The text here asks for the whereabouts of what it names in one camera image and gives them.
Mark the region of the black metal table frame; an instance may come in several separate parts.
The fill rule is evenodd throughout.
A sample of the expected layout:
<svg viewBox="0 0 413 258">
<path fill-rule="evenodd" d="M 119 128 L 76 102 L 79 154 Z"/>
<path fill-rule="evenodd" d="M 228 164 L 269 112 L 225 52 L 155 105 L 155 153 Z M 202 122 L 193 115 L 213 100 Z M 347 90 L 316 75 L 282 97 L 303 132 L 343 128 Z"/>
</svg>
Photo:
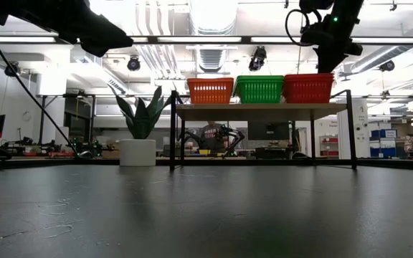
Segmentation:
<svg viewBox="0 0 413 258">
<path fill-rule="evenodd" d="M 66 165 L 117 166 L 117 159 L 15 159 L 0 161 L 0 170 L 13 168 L 36 168 Z M 157 166 L 351 166 L 350 160 L 247 160 L 247 159 L 184 159 L 170 162 L 169 159 L 156 161 Z M 356 165 L 380 168 L 413 170 L 413 160 L 358 159 Z"/>
</svg>

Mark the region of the red plastic slotted basket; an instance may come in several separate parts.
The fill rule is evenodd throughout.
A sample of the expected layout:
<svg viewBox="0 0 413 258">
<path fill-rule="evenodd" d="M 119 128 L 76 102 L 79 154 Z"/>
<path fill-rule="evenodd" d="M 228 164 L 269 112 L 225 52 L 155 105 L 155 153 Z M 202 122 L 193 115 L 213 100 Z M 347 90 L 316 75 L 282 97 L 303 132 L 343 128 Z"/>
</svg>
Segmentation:
<svg viewBox="0 0 413 258">
<path fill-rule="evenodd" d="M 286 77 L 286 82 L 332 82 L 332 77 Z"/>
<path fill-rule="evenodd" d="M 333 74 L 331 73 L 320 73 L 320 74 L 288 74 L 285 76 L 286 80 L 317 80 L 317 79 L 333 79 Z"/>
<path fill-rule="evenodd" d="M 285 82 L 284 97 L 291 104 L 324 104 L 331 98 L 333 81 Z"/>
</svg>

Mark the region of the black table mat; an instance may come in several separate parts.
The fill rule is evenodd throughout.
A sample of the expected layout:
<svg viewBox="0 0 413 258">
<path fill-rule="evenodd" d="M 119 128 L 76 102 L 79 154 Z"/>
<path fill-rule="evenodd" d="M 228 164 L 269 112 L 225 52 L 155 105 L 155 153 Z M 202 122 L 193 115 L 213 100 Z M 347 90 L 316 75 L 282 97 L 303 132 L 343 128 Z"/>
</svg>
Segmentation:
<svg viewBox="0 0 413 258">
<path fill-rule="evenodd" d="M 413 257 L 413 171 L 0 170 L 0 258 L 260 257 Z"/>
</svg>

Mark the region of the rack with red bins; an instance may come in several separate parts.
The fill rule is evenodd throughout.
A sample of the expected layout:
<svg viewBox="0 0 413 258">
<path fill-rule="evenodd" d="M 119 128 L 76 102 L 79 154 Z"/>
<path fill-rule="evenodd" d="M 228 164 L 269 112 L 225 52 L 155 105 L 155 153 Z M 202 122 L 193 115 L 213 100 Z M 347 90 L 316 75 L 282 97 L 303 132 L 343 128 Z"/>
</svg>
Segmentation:
<svg viewBox="0 0 413 258">
<path fill-rule="evenodd" d="M 325 135 L 319 138 L 320 140 L 320 156 L 322 158 L 337 158 L 339 157 L 338 136 Z"/>
</svg>

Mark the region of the silver ventilation duct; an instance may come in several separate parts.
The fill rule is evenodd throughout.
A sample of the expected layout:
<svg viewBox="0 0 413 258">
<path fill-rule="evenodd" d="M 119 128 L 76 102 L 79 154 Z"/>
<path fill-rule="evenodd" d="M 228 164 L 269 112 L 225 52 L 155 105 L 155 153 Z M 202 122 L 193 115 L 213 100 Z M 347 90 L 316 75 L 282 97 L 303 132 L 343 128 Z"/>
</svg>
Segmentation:
<svg viewBox="0 0 413 258">
<path fill-rule="evenodd" d="M 189 0 L 191 35 L 230 36 L 234 33 L 238 0 Z M 225 49 L 198 49 L 196 63 L 203 72 L 218 72 L 225 63 Z"/>
</svg>

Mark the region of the black overhead beam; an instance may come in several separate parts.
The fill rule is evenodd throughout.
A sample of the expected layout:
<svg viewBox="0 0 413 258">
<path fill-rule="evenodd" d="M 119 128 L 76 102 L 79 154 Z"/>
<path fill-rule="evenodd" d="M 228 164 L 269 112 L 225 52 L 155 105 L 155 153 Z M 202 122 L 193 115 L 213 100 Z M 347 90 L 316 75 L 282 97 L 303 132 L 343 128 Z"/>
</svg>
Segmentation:
<svg viewBox="0 0 413 258">
<path fill-rule="evenodd" d="M 272 36 L 137 36 L 134 44 L 292 44 L 289 37 Z M 353 43 L 379 46 L 413 46 L 413 37 L 353 37 Z M 7 44 L 53 44 L 62 40 L 54 36 L 0 36 L 0 43 Z"/>
</svg>

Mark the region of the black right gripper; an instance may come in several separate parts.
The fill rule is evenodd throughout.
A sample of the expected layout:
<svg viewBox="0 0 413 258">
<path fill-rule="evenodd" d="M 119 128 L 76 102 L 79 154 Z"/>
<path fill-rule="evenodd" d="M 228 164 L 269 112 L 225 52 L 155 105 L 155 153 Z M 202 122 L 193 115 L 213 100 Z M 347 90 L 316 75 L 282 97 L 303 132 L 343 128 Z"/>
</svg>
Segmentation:
<svg viewBox="0 0 413 258">
<path fill-rule="evenodd" d="M 347 58 L 346 54 L 356 56 L 362 54 L 363 47 L 358 43 L 353 43 L 351 38 L 355 25 L 355 23 L 344 24 L 339 21 L 320 21 L 301 29 L 302 43 L 319 46 L 313 49 L 318 57 L 318 74 L 333 72 Z M 331 56 L 330 64 L 329 51 L 322 48 L 322 46 L 337 47 L 337 50 L 342 49 L 343 53 L 334 53 Z"/>
</svg>

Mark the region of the orange plastic slotted basket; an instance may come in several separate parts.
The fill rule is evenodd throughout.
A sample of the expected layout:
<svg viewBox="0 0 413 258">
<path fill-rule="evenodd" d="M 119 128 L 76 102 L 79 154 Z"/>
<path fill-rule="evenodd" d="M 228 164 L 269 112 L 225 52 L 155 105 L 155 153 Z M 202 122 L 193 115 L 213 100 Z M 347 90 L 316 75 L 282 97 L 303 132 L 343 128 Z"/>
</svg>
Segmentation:
<svg viewBox="0 0 413 258">
<path fill-rule="evenodd" d="M 192 104 L 229 104 L 234 83 L 187 83 Z"/>
<path fill-rule="evenodd" d="M 186 80 L 189 83 L 233 83 L 234 78 L 232 77 L 221 77 L 221 78 L 189 78 Z"/>
</svg>

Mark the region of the blue storage bin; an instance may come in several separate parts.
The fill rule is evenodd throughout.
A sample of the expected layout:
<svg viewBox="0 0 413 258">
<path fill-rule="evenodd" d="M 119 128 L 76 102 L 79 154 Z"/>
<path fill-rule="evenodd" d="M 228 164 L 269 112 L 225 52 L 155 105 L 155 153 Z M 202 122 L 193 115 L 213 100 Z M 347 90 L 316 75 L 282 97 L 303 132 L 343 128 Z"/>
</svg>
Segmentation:
<svg viewBox="0 0 413 258">
<path fill-rule="evenodd" d="M 371 131 L 372 138 L 397 138 L 395 129 L 380 129 Z"/>
<path fill-rule="evenodd" d="M 372 158 L 392 158 L 397 154 L 396 148 L 370 148 Z"/>
</svg>

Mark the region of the artificial plant in white pot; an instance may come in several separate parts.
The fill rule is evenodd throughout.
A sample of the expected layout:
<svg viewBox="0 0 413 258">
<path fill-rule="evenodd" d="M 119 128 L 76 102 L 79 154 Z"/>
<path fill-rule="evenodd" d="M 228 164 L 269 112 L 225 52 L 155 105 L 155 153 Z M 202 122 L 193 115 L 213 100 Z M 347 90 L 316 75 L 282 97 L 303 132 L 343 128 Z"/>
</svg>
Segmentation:
<svg viewBox="0 0 413 258">
<path fill-rule="evenodd" d="M 111 89 L 118 107 L 125 118 L 131 139 L 122 139 L 120 146 L 120 166 L 154 166 L 156 164 L 156 141 L 148 139 L 163 109 L 171 104 L 171 97 L 167 100 L 162 96 L 162 87 L 154 91 L 152 101 L 146 105 L 142 98 L 138 98 L 136 111 Z"/>
</svg>

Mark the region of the wooden shelf with black legs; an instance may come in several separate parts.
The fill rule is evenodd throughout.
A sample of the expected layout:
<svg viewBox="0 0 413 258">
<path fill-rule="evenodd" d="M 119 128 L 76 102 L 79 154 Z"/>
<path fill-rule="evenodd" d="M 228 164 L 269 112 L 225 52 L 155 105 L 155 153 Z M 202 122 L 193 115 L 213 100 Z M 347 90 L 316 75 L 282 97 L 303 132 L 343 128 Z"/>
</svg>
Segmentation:
<svg viewBox="0 0 413 258">
<path fill-rule="evenodd" d="M 187 121 L 270 121 L 270 122 L 290 122 L 292 127 L 298 121 L 308 121 L 310 123 L 311 136 L 311 157 L 302 160 L 232 160 L 220 161 L 219 165 L 231 166 L 317 166 L 324 165 L 315 156 L 315 121 L 339 113 L 347 112 L 348 139 L 350 146 L 350 158 L 345 161 L 336 161 L 334 164 L 348 164 L 357 169 L 356 142 L 353 128 L 353 103 L 350 90 L 342 90 L 332 97 L 346 96 L 346 103 L 325 103 L 325 104 L 183 104 L 181 96 L 177 91 L 171 92 L 171 112 L 170 112 L 170 155 L 169 166 L 174 170 L 177 165 L 186 166 L 184 161 L 184 144 L 181 144 L 180 155 L 176 155 L 176 141 L 184 141 L 184 132 Z"/>
</svg>

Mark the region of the black wall screen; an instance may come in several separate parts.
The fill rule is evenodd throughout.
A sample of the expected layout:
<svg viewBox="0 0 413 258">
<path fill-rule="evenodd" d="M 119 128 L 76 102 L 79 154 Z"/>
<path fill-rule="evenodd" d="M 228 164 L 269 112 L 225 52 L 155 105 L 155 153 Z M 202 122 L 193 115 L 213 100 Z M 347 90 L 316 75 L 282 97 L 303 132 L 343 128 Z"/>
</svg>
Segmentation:
<svg viewBox="0 0 413 258">
<path fill-rule="evenodd" d="M 289 140 L 288 123 L 277 122 L 248 122 L 248 138 L 250 140 Z"/>
</svg>

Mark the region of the green plastic slotted basket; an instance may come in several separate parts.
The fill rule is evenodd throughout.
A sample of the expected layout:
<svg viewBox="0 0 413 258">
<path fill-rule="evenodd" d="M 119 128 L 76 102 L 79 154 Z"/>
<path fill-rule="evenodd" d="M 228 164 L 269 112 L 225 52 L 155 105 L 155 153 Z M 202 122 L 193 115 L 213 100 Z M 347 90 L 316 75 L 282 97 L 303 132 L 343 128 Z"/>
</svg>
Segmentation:
<svg viewBox="0 0 413 258">
<path fill-rule="evenodd" d="M 242 104 L 276 104 L 280 102 L 283 83 L 280 81 L 239 82 L 234 96 Z"/>
<path fill-rule="evenodd" d="M 237 80 L 284 80 L 282 75 L 239 75 Z"/>
<path fill-rule="evenodd" d="M 237 78 L 236 83 L 243 82 L 281 82 L 283 81 L 282 77 L 241 77 Z"/>
</svg>

